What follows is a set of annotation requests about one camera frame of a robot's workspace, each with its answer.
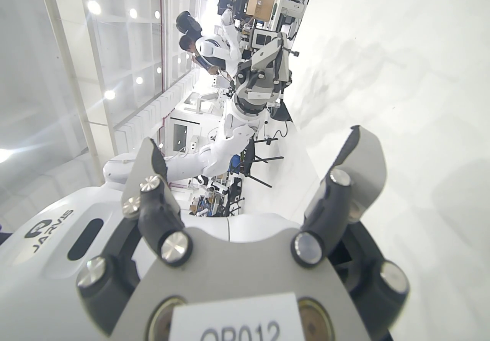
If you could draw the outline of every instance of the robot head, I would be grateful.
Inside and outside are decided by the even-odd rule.
[[[191,38],[198,34],[201,35],[201,25],[198,21],[196,21],[189,11],[184,11],[179,14],[177,19],[175,20],[177,24],[177,29],[179,32],[189,35]]]

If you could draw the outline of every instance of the person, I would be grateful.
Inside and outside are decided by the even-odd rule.
[[[182,50],[192,53],[193,61],[208,70],[210,74],[226,70],[226,73],[233,77],[241,60],[238,32],[235,29],[230,8],[223,13],[221,18],[224,36],[217,34],[203,36],[201,25],[196,22],[189,11],[180,13],[176,19],[176,25],[184,36],[180,38],[179,46]]]
[[[192,53],[192,61],[206,69],[210,75],[217,75],[219,73],[219,69],[226,69],[225,60],[219,59],[217,57],[201,56],[198,52],[198,49],[196,49],[196,42],[188,35],[184,35],[180,38],[179,46],[182,50],[188,53]]]

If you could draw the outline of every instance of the logo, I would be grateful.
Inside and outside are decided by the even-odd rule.
[[[39,223],[37,223],[32,229],[30,229],[27,234],[24,236],[24,238],[34,238],[39,236],[39,234],[42,234],[42,229],[44,227],[47,227],[51,224],[52,220],[41,220]]]

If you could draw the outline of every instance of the white wall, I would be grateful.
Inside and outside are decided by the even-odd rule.
[[[364,223],[411,282],[397,341],[490,334],[489,2],[311,0],[289,60],[285,101],[319,176],[352,125],[384,147]]]

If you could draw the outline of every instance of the label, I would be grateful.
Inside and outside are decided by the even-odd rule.
[[[37,255],[39,251],[44,247],[47,241],[49,241],[53,235],[56,235],[56,231],[63,225],[65,220],[72,216],[73,210],[69,209],[60,214],[58,209],[51,213],[43,213],[43,219],[37,222],[32,228],[24,234],[24,237],[20,240],[19,246],[14,250],[17,254],[12,265],[21,264],[30,260]]]
[[[178,306],[170,341],[304,341],[294,293]]]

